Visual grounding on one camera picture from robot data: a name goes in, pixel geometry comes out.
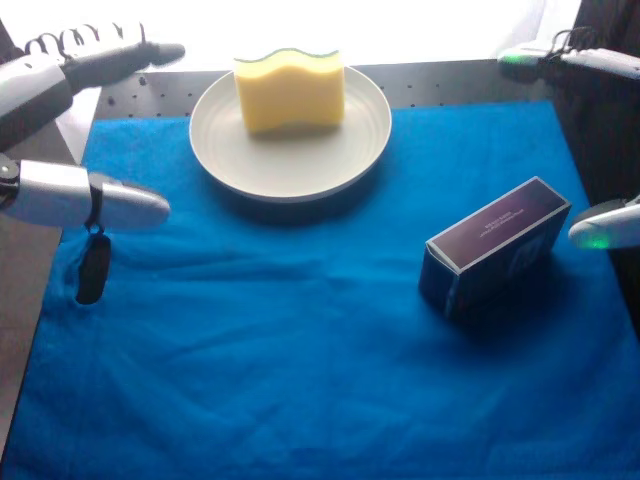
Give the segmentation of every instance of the white plate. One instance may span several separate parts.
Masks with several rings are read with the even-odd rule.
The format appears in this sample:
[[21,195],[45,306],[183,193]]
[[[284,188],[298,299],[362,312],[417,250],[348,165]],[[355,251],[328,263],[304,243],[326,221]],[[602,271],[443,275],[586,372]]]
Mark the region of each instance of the white plate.
[[213,177],[243,195],[280,203],[326,197],[352,184],[374,165],[390,134],[384,94],[349,67],[338,128],[250,135],[233,73],[204,92],[189,128],[191,147]]

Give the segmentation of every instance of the box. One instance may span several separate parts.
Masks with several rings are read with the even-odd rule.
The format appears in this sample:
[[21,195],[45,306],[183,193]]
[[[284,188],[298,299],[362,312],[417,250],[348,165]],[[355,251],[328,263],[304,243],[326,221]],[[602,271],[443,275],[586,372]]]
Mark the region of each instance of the box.
[[451,318],[549,253],[571,204],[538,177],[427,241],[420,291]]

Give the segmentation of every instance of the blue cloth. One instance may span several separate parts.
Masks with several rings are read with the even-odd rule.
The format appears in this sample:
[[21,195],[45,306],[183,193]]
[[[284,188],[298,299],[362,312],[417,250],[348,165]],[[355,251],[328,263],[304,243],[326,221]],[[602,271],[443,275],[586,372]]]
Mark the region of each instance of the blue cloth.
[[96,122],[88,167],[172,215],[113,234],[92,306],[86,233],[65,232],[5,478],[640,478],[640,352],[605,253],[565,226],[466,327],[417,289],[425,240],[534,175],[569,220],[587,207],[552,106],[393,122],[361,192],[286,215],[225,195],[188,119]]

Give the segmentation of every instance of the yellow sponge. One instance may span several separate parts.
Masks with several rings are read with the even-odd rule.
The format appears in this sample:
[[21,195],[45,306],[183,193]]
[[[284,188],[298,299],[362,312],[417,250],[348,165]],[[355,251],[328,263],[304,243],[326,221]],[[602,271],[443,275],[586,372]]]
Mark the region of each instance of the yellow sponge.
[[259,60],[236,59],[234,73],[250,132],[289,123],[337,125],[344,117],[344,66],[339,52],[310,55],[293,48],[276,50]]

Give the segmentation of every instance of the plate rim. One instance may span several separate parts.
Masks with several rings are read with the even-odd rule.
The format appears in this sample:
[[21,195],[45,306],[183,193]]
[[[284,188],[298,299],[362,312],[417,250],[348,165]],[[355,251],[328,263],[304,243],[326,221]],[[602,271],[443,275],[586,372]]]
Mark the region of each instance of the plate rim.
[[215,175],[209,168],[207,168],[207,166],[202,162],[202,160],[200,159],[200,157],[198,156],[198,153],[196,152],[196,148],[195,148],[195,142],[193,140],[193,124],[194,124],[194,118],[196,118],[196,111],[198,110],[198,107],[201,106],[201,103],[203,102],[203,100],[205,99],[205,97],[207,96],[207,94],[209,93],[210,90],[212,90],[213,88],[215,88],[215,86],[219,83],[222,82],[223,80],[225,80],[227,77],[232,76],[233,75],[233,71],[227,72],[226,74],[222,75],[220,78],[218,78],[215,82],[213,82],[205,91],[202,95],[200,95],[200,98],[198,99],[198,101],[196,102],[195,107],[193,108],[193,113],[191,114],[191,118],[189,120],[189,143],[191,144],[191,150],[193,151],[193,154],[195,155],[196,159],[198,160],[198,163],[200,164],[200,166],[213,178],[215,179],[218,183],[222,184],[225,188],[228,188],[244,197],[248,197],[248,198],[252,198],[255,200],[260,200],[260,201],[264,201],[264,202],[269,202],[269,203],[304,203],[304,202],[310,202],[313,200],[318,200],[321,198],[326,198],[329,197],[335,193],[340,192],[341,190],[344,190],[346,188],[348,188],[349,186],[353,185],[354,183],[356,183],[358,180],[360,180],[363,176],[365,176],[377,163],[378,160],[380,159],[380,157],[382,156],[385,148],[387,147],[388,143],[389,143],[389,139],[391,138],[391,130],[393,129],[393,116],[391,115],[391,107],[389,106],[389,100],[387,100],[386,95],[382,92],[382,90],[378,87],[378,85],[371,80],[367,75],[365,75],[364,73],[360,72],[359,70],[353,68],[353,67],[349,67],[349,66],[345,66],[344,67],[345,70],[349,70],[357,75],[360,75],[361,77],[363,77],[366,81],[368,81],[376,90],[378,90],[379,94],[381,95],[381,97],[384,100],[384,104],[386,106],[386,114],[387,117],[389,119],[389,128],[387,129],[387,134],[386,134],[386,138],[384,139],[384,142],[382,142],[382,145],[379,149],[379,151],[375,154],[375,158],[373,159],[373,161],[365,168],[363,169],[361,172],[359,172],[357,175],[354,175],[352,178],[350,178],[349,180],[341,183],[340,185],[336,185],[335,187],[332,188],[328,188],[319,192],[313,192],[313,193],[309,193],[309,194],[304,194],[304,195],[295,195],[295,196],[286,196],[286,197],[282,197],[282,196],[272,196],[272,195],[263,195],[263,194],[259,194],[259,193],[255,193],[255,192],[248,192],[246,190],[243,190],[241,188],[238,188],[234,185],[231,185],[227,182],[225,182],[224,180],[218,178],[217,175]]

